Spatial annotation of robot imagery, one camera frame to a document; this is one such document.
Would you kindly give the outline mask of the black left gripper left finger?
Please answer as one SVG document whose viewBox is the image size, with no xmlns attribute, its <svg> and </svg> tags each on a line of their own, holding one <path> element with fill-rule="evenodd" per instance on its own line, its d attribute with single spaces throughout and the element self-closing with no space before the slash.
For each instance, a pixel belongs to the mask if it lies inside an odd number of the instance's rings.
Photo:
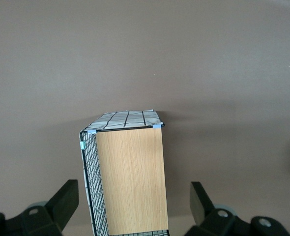
<svg viewBox="0 0 290 236">
<path fill-rule="evenodd" d="M 31 206 L 7 219 L 0 212 L 0 236 L 61 236 L 79 205 L 79 186 L 69 179 L 43 206 Z"/>
</svg>

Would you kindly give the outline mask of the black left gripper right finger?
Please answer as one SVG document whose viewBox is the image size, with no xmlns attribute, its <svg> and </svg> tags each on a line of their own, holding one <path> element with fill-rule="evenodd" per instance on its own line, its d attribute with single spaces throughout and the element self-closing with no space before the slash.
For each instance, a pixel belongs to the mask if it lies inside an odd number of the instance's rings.
<svg viewBox="0 0 290 236">
<path fill-rule="evenodd" d="M 198 181 L 190 185 L 190 209 L 195 221 L 187 236 L 289 236 L 277 220 L 255 216 L 251 222 L 241 220 L 228 209 L 216 208 Z"/>
</svg>

